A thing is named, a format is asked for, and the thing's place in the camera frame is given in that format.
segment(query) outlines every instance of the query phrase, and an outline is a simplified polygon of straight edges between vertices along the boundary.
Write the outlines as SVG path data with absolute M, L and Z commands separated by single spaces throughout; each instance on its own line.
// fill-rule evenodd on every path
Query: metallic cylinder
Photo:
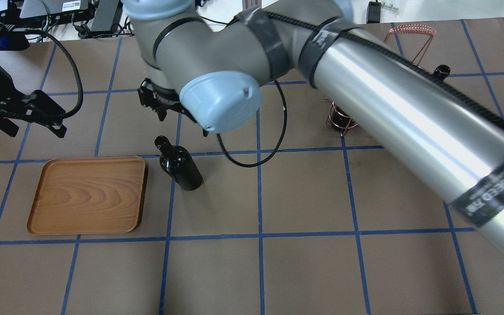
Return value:
M 504 162 L 504 130 L 362 44 L 338 39 L 320 60 L 314 80 L 447 203 Z M 504 210 L 478 231 L 504 253 Z

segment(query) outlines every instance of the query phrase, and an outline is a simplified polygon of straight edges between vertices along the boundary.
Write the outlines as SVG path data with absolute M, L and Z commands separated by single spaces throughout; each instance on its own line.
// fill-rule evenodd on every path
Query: bottle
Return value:
M 162 153 L 159 159 L 162 170 L 182 189 L 192 191 L 202 185 L 202 174 L 188 150 L 181 146 L 173 146 L 165 136 L 158 136 L 154 140 L 154 145 Z
M 450 67 L 447 66 L 446 64 L 437 66 L 433 72 L 433 77 L 438 78 L 441 81 L 444 81 L 446 77 L 448 77 L 449 75 L 450 75 Z

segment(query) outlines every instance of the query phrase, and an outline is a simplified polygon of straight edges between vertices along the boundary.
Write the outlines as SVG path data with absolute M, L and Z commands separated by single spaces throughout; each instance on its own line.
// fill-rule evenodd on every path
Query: sticker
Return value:
M 63 6 L 62 6 L 62 12 L 80 10 L 80 9 L 81 9 L 80 0 L 79 1 L 64 2 Z
M 504 209 L 504 163 L 451 204 L 468 222 L 482 227 Z

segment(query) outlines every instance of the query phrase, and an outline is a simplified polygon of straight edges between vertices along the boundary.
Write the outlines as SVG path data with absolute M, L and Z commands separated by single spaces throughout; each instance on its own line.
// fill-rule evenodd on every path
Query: wooden tray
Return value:
M 26 228 L 34 235 L 128 233 L 140 223 L 146 183 L 139 156 L 49 161 Z

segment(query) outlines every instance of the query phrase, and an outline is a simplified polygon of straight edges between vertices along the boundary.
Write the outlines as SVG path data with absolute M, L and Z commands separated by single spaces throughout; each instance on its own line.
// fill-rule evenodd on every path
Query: black strap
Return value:
M 308 80 L 310 86 L 316 88 L 314 85 L 314 72 L 328 48 L 343 33 L 354 28 L 358 28 L 358 26 L 351 21 L 345 18 L 333 17 L 320 24 L 318 32 L 312 32 L 304 46 L 302 46 L 301 55 L 298 58 L 298 69 L 302 76 Z
M 272 20 L 258 6 L 249 8 L 235 16 L 260 41 L 269 63 L 269 75 L 275 80 L 286 74 L 290 67 L 289 56 Z
M 468 222 L 482 227 L 504 209 L 504 163 L 450 205 Z
M 153 45 L 153 56 L 156 58 L 157 57 L 157 49 L 158 45 L 161 43 L 161 41 L 170 33 L 172 30 L 177 28 L 180 25 L 186 24 L 188 22 L 202 22 L 205 23 L 201 18 L 199 17 L 185 17 L 181 18 L 180 20 L 176 20 L 172 22 L 169 26 L 165 27 L 164 30 L 160 34 L 158 34 L 157 39 L 154 40 L 154 45 Z

